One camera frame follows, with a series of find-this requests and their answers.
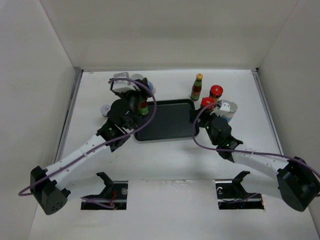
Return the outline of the green label sauce bottle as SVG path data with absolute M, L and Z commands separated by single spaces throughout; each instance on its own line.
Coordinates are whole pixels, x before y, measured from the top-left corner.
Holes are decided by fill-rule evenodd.
M 148 102 L 145 100 L 145 101 L 142 101 L 139 103 L 139 113 L 141 116 L 146 116 L 149 112 L 148 110 Z
M 198 73 L 193 83 L 191 95 L 190 95 L 190 99 L 193 101 L 198 101 L 200 98 L 201 91 L 202 91 L 202 80 L 203 80 L 203 74 Z

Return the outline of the white pepper shaker blue label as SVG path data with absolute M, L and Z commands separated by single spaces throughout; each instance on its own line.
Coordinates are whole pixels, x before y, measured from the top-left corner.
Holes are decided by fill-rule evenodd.
M 222 102 L 229 104 L 229 112 L 225 113 L 224 115 L 221 115 L 221 117 L 226 119 L 227 122 L 229 123 L 232 120 L 235 113 L 237 112 L 238 105 L 235 102 L 228 101 L 228 100 L 222 100 Z

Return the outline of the white lid sauce jar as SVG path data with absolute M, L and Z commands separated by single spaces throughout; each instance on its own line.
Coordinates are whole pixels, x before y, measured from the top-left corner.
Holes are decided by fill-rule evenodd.
M 105 104 L 100 108 L 100 113 L 103 117 L 108 117 L 108 112 L 110 111 L 111 106 L 109 104 Z

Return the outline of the red cap dark sauce jar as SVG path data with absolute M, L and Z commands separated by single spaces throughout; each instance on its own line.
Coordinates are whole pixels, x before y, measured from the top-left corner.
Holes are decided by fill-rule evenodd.
M 213 99 L 214 102 L 218 102 L 223 92 L 224 89 L 220 85 L 213 85 L 210 88 L 209 96 Z

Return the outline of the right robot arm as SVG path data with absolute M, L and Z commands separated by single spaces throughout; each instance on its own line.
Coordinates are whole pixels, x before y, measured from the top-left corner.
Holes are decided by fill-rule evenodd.
M 269 177 L 267 181 L 249 179 L 241 172 L 234 178 L 232 192 L 238 198 L 250 194 L 262 194 L 283 200 L 292 209 L 303 212 L 320 196 L 320 174 L 299 157 L 278 153 L 258 152 L 232 136 L 228 121 L 207 107 L 190 110 L 192 131 L 206 130 L 213 145 L 210 150 L 234 164 L 250 167 Z

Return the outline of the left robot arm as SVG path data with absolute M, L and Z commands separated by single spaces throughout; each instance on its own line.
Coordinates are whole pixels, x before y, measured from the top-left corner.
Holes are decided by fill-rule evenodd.
M 52 215 L 72 198 L 81 198 L 106 209 L 115 207 L 117 192 L 114 182 L 105 172 L 96 173 L 85 183 L 74 183 L 82 168 L 95 154 L 120 148 L 131 135 L 145 128 L 141 123 L 141 103 L 155 97 L 155 89 L 146 79 L 129 83 L 111 82 L 110 90 L 119 97 L 107 113 L 107 121 L 81 147 L 60 161 L 30 172 L 30 193 L 46 215 Z

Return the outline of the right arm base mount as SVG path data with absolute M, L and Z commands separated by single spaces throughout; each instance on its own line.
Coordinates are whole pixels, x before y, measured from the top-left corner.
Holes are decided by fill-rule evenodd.
M 242 171 L 232 179 L 215 181 L 217 204 L 219 210 L 264 210 L 264 202 L 260 193 L 246 192 L 242 181 L 249 175 Z

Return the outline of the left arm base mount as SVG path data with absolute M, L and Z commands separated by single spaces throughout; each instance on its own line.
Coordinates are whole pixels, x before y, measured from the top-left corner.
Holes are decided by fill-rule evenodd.
M 128 198 L 128 181 L 113 181 L 104 172 L 96 174 L 102 181 L 104 188 L 98 194 L 82 197 L 81 210 L 126 210 Z

